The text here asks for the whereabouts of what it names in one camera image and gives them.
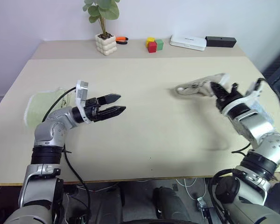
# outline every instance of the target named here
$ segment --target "white wall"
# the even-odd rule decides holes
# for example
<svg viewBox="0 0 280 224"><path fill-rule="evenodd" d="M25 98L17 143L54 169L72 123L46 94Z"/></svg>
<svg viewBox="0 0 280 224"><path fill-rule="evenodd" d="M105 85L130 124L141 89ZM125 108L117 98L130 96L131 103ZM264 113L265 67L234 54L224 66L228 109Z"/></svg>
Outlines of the white wall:
<svg viewBox="0 0 280 224"><path fill-rule="evenodd" d="M0 95L41 40L92 39L100 32L83 0L0 0ZM232 36L263 71L280 52L280 0L122 0L107 29L132 39L172 33Z"/></svg>

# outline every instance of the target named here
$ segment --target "black box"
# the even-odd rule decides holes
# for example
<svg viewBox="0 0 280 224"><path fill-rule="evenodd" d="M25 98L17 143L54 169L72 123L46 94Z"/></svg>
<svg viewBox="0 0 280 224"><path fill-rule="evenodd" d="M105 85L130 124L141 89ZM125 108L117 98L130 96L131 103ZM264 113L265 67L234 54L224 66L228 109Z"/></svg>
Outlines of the black box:
<svg viewBox="0 0 280 224"><path fill-rule="evenodd" d="M233 48L237 40L234 37L206 36L207 47Z"/></svg>

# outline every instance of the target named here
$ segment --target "green block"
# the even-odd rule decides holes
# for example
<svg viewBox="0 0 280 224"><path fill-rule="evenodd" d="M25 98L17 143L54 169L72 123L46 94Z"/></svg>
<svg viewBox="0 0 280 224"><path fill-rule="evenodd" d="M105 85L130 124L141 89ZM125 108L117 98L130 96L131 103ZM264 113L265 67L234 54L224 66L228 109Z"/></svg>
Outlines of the green block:
<svg viewBox="0 0 280 224"><path fill-rule="evenodd" d="M164 42L161 39L155 40L155 42L157 43L157 50L162 50Z"/></svg>

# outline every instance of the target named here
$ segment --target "toy block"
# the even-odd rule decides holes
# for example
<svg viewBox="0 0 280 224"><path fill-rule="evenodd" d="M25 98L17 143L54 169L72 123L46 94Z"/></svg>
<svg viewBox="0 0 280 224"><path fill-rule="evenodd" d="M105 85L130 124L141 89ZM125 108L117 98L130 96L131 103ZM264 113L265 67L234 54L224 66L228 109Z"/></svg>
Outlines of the toy block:
<svg viewBox="0 0 280 224"><path fill-rule="evenodd" d="M163 40L159 39L159 40L155 40L155 42L157 43L157 50L163 50L163 45L164 45Z"/></svg>
<svg viewBox="0 0 280 224"><path fill-rule="evenodd" d="M147 49L148 49L149 53L156 52L157 51L157 43L156 42L149 42Z"/></svg>
<svg viewBox="0 0 280 224"><path fill-rule="evenodd" d="M153 37L148 37L148 38L147 38L146 44L145 44L146 47L148 47L148 43L149 43L149 42L154 42L154 38L153 38Z"/></svg>

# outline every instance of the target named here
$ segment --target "table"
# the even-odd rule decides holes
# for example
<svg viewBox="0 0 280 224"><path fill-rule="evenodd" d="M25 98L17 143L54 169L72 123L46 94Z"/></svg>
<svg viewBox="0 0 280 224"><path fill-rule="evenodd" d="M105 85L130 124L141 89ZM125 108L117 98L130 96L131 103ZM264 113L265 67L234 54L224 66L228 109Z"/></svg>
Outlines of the table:
<svg viewBox="0 0 280 224"><path fill-rule="evenodd" d="M0 103L0 185L20 185L30 163L34 133L23 121L30 96L59 86L69 89L78 79L89 82L89 98L118 93L122 98L116 104L126 106L115 118L82 124L69 132L67 150L73 152L69 159L86 181L212 176L242 160L231 151L247 141L219 113L215 98L184 99L172 94L178 84L221 72L228 72L230 83L239 83L244 93L261 73L238 47L199 52L165 44L164 54L168 47L167 54L177 50L184 55L165 57L157 52L160 57L156 57L144 54L145 46L135 41L142 56L130 58L137 52L120 46L118 58L117 53L105 57L93 51L99 58L90 54L87 58L88 53L79 58L77 52L70 58L70 53L64 56L63 52L68 58L48 53L45 59L42 47L46 44L54 45L40 46ZM67 46L65 42L57 45ZM280 131L278 101L267 86L260 103ZM61 178L77 181L63 158L61 165Z"/></svg>

